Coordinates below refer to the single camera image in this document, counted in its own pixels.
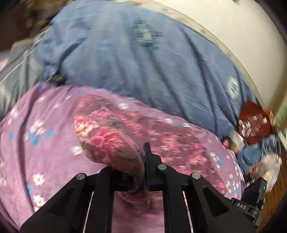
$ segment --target pink floral garment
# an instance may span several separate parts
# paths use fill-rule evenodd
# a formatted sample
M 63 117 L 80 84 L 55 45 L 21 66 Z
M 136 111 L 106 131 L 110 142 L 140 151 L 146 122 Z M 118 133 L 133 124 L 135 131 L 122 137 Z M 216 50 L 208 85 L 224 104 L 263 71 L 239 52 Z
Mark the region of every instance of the pink floral garment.
M 135 178 L 131 191 L 119 195 L 138 210 L 154 206 L 162 210 L 162 206 L 155 203 L 162 202 L 157 198 L 158 193 L 137 190 L 144 179 L 144 142 L 151 144 L 152 152 L 159 155 L 163 163 L 180 173 L 198 172 L 225 194 L 225 185 L 212 158 L 206 154 L 192 128 L 173 126 L 169 120 L 120 109 L 95 95 L 81 97 L 75 114 L 76 133 L 87 157 Z

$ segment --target floral cloth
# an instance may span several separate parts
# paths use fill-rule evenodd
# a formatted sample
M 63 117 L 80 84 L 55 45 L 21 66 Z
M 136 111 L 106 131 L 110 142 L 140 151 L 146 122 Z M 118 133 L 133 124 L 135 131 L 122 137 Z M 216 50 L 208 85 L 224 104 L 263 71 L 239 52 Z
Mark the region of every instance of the floral cloth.
M 105 165 L 96 162 L 102 162 L 137 181 L 128 194 L 115 195 L 113 232 L 164 232 L 161 193 L 135 192 L 146 141 L 163 163 L 181 173 L 197 171 L 226 197 L 241 197 L 237 162 L 216 136 L 102 89 L 38 83 L 1 121 L 0 138 L 0 212 L 16 228 L 76 174 L 98 173 Z

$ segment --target blue bedsheet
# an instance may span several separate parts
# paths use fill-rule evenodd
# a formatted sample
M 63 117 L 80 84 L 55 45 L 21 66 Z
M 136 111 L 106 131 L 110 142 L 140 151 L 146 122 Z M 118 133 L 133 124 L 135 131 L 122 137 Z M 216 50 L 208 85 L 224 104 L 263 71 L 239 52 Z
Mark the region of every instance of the blue bedsheet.
M 104 88 L 185 118 L 219 138 L 237 124 L 246 99 L 240 71 L 184 24 L 129 3 L 77 0 L 63 8 L 37 46 L 44 77 Z

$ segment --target denim cloth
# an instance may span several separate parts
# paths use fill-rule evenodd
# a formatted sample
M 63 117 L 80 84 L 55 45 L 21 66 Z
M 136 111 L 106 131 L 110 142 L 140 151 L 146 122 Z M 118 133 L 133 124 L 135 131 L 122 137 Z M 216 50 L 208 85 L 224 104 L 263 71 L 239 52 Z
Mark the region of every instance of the denim cloth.
M 263 138 L 261 142 L 254 145 L 247 145 L 237 155 L 237 162 L 243 174 L 250 171 L 252 167 L 266 155 L 270 153 L 280 154 L 280 141 L 274 134 Z
M 241 72 L 184 24 L 129 3 L 77 0 L 51 20 L 36 48 L 45 68 L 72 86 L 104 88 L 180 116 L 219 138 L 246 99 Z

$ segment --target purple fabric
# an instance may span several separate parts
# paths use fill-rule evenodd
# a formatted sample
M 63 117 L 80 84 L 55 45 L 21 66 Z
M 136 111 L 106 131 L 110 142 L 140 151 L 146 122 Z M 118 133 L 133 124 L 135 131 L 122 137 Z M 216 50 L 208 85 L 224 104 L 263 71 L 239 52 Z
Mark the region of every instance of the purple fabric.
M 55 88 L 39 83 L 16 103 L 0 125 L 0 211 L 6 218 L 11 217 L 11 223 L 13 220 L 20 227 L 77 173 L 91 175 L 105 167 L 87 158 L 76 135 L 73 117 L 79 97 L 86 94 L 102 97 L 123 111 L 137 112 L 147 119 L 160 119 L 171 127 L 191 130 L 216 168 L 215 177 L 219 178 L 207 177 L 208 181 L 223 185 L 216 188 L 225 189 L 226 197 L 241 198 L 237 163 L 211 132 L 151 109 L 133 98 L 123 98 L 102 89 Z M 158 149 L 153 147 L 153 153 L 162 153 Z M 179 167 L 178 171 L 184 173 L 184 168 Z M 142 213 L 115 195 L 113 232 L 163 232 L 161 198 L 161 194 L 156 193 L 153 207 Z

